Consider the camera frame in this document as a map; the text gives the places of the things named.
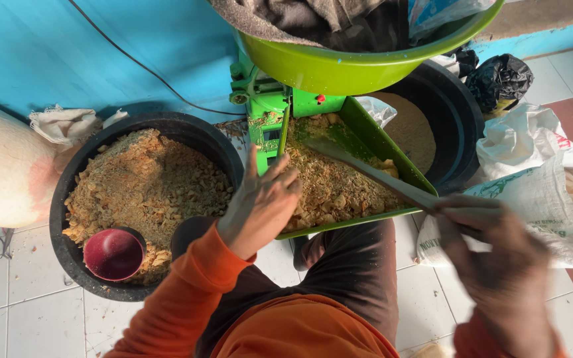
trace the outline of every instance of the blue wall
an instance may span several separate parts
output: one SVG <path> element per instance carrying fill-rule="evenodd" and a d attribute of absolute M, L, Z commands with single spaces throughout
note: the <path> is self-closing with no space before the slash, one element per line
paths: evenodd
<path fill-rule="evenodd" d="M 573 25 L 531 34 L 522 34 L 517 37 L 496 39 L 494 41 L 475 39 L 468 47 L 476 51 L 479 56 L 479 63 L 503 53 L 511 53 L 515 57 L 524 59 L 526 57 L 569 50 L 573 48 Z"/>
<path fill-rule="evenodd" d="M 187 100 L 241 113 L 227 98 L 235 45 L 204 0 L 77 0 L 117 45 Z M 0 0 L 0 107 L 22 117 L 59 103 L 103 115 L 119 107 L 236 117 L 189 107 L 110 45 L 67 0 Z"/>

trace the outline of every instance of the electric cable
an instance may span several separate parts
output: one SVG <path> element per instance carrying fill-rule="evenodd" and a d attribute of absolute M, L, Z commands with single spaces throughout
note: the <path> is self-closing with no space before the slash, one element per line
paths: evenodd
<path fill-rule="evenodd" d="M 68 0 L 70 2 L 70 4 L 72 4 L 72 6 L 74 6 L 80 13 L 81 15 L 84 16 L 85 20 L 87 20 L 90 25 L 92 25 L 93 28 L 96 29 L 96 31 L 98 31 L 103 37 L 105 37 L 105 39 L 112 44 L 112 46 L 116 47 L 117 50 L 121 51 L 125 56 L 127 56 L 130 60 L 134 61 L 137 63 L 137 65 L 139 65 L 140 67 L 144 68 L 146 71 L 148 71 L 149 73 L 153 74 L 156 78 L 158 78 L 165 86 L 167 86 L 175 95 L 178 96 L 178 98 L 180 98 L 183 102 L 189 104 L 192 107 L 198 108 L 199 110 L 203 110 L 203 111 L 208 111 L 208 112 L 213 112 L 213 113 L 220 113 L 223 115 L 246 115 L 246 113 L 231 113 L 231 112 L 223 112 L 223 111 L 217 111 L 217 110 L 210 110 L 209 108 L 204 108 L 204 107 L 200 107 L 194 103 L 191 103 L 189 101 L 187 101 L 182 95 L 180 95 L 178 92 L 176 92 L 176 90 L 174 90 L 161 76 L 158 76 L 154 71 L 152 71 L 151 69 L 147 68 L 147 66 L 145 66 L 144 64 L 140 63 L 137 59 L 133 58 L 129 53 L 125 52 L 119 45 L 115 44 L 114 41 L 112 41 L 112 39 L 110 39 L 105 32 L 103 32 L 98 26 L 96 26 L 96 24 L 94 23 L 94 21 L 92 21 L 88 15 L 74 2 L 74 0 Z"/>

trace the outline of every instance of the person's left hand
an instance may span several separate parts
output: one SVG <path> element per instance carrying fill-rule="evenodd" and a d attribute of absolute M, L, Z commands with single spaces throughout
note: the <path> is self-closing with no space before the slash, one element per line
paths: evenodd
<path fill-rule="evenodd" d="M 216 226 L 225 245 L 243 260 L 276 238 L 302 196 L 297 168 L 281 174 L 289 159 L 289 155 L 284 154 L 264 175 L 258 176 L 256 148 L 251 145 L 243 184 Z"/>

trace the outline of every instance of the black bucket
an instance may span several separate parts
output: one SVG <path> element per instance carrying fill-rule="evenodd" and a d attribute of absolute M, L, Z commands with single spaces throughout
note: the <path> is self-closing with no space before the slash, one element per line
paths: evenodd
<path fill-rule="evenodd" d="M 479 169 L 476 143 L 485 126 L 468 88 L 449 70 L 428 60 L 380 92 L 400 95 L 423 112 L 437 145 L 425 177 L 439 195 L 462 191 Z"/>
<path fill-rule="evenodd" d="M 135 115 L 103 129 L 85 143 L 61 174 L 52 196 L 50 239 L 59 263 L 76 283 L 95 295 L 115 301 L 142 301 L 157 285 L 134 285 L 106 281 L 94 276 L 85 267 L 83 250 L 62 233 L 69 227 L 66 221 L 67 208 L 63 202 L 75 189 L 75 175 L 85 170 L 88 158 L 95 157 L 100 146 L 110 145 L 120 136 L 146 128 L 158 129 L 167 138 L 204 154 L 227 175 L 234 189 L 237 190 L 243 180 L 243 163 L 227 137 L 211 124 L 184 113 L 153 112 Z"/>

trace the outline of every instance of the hand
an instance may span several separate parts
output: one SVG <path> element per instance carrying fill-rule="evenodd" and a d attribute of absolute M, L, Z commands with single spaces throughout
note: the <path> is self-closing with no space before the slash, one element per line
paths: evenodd
<path fill-rule="evenodd" d="M 263 176 L 258 176 L 256 148 L 251 145 L 243 184 L 216 226 L 229 250 L 248 260 L 285 228 L 302 196 L 300 173 L 287 167 L 289 155 L 281 156 Z"/>
<path fill-rule="evenodd" d="M 514 357 L 551 357 L 555 343 L 545 308 L 550 260 L 545 245 L 497 200 L 452 196 L 437 209 L 441 246 L 489 332 Z M 481 230 L 476 239 L 491 244 L 492 251 L 470 251 L 455 223 Z"/>

